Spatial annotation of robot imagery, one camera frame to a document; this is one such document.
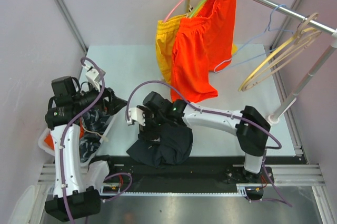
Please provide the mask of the dark navy shorts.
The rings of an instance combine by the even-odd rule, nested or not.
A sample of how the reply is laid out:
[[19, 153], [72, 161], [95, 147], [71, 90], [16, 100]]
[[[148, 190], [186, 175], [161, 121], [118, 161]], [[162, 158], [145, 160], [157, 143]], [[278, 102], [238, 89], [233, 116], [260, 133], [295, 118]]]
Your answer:
[[163, 164], [182, 164], [189, 158], [192, 147], [190, 128], [162, 124], [148, 131], [141, 130], [126, 153], [139, 163], [158, 168]]

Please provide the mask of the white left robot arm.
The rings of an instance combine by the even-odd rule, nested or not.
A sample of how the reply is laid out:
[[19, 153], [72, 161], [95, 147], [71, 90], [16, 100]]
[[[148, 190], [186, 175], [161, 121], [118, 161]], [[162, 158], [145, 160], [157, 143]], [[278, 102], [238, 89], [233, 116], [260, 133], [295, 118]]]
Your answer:
[[80, 118], [84, 114], [114, 116], [127, 101], [118, 98], [110, 87], [103, 93], [90, 86], [80, 90], [78, 79], [57, 78], [51, 83], [53, 97], [45, 115], [55, 152], [55, 185], [53, 198], [45, 202], [45, 210], [61, 222], [95, 215], [101, 209], [100, 189], [104, 181], [116, 177], [116, 168], [107, 160], [98, 160], [81, 173]]

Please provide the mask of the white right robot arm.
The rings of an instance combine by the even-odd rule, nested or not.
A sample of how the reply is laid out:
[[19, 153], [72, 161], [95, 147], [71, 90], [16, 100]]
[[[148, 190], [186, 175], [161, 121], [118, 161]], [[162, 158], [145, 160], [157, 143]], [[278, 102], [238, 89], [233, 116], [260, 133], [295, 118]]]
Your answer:
[[262, 176], [262, 161], [271, 126], [252, 106], [247, 105], [243, 110], [224, 111], [183, 99], [171, 102], [152, 91], [142, 105], [129, 109], [128, 112], [144, 129], [168, 123], [188, 127], [203, 126], [229, 133], [237, 138], [245, 153], [244, 179], [256, 182]]

